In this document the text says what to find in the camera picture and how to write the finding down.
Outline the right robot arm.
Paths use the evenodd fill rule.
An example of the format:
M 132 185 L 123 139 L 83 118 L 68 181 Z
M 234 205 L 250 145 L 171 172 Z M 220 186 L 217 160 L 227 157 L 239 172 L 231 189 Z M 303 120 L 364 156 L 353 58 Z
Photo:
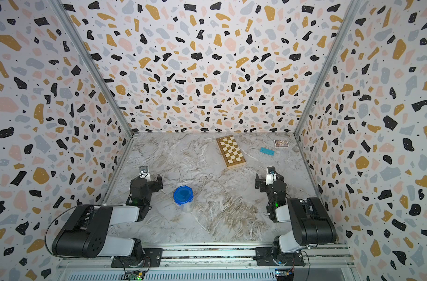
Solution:
M 259 266 L 269 263 L 295 265 L 296 254 L 303 249 L 336 241 L 335 226 L 319 198 L 288 196 L 287 184 L 282 175 L 276 172 L 268 172 L 265 179 L 256 176 L 255 188 L 267 195 L 269 219 L 275 223 L 291 224 L 291 230 L 275 237 L 270 248 L 256 251 Z

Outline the blue container lid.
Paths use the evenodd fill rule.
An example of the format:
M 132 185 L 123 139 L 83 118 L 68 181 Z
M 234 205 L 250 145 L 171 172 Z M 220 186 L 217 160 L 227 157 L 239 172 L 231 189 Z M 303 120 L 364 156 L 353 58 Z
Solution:
M 174 192 L 173 199 L 179 206 L 188 204 L 193 200 L 193 190 L 188 186 L 180 186 Z

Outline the clear plastic container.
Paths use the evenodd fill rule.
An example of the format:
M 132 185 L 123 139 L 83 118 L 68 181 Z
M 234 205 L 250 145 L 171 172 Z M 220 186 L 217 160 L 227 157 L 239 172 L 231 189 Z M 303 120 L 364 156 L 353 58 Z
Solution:
M 193 206 L 192 206 L 192 203 L 186 203 L 186 204 L 180 205 L 179 208 L 185 213 L 190 213 L 193 209 Z

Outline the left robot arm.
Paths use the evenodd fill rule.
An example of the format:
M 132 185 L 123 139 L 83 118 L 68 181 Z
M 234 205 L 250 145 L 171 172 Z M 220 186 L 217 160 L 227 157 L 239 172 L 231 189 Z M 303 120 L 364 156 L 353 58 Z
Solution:
M 152 209 L 152 194 L 163 189 L 160 175 L 149 181 L 146 174 L 131 180 L 130 194 L 122 205 L 90 205 L 75 207 L 51 246 L 51 254 L 59 258 L 113 257 L 111 266 L 137 268 L 150 267 L 141 240 L 109 234 L 117 224 L 141 222 Z

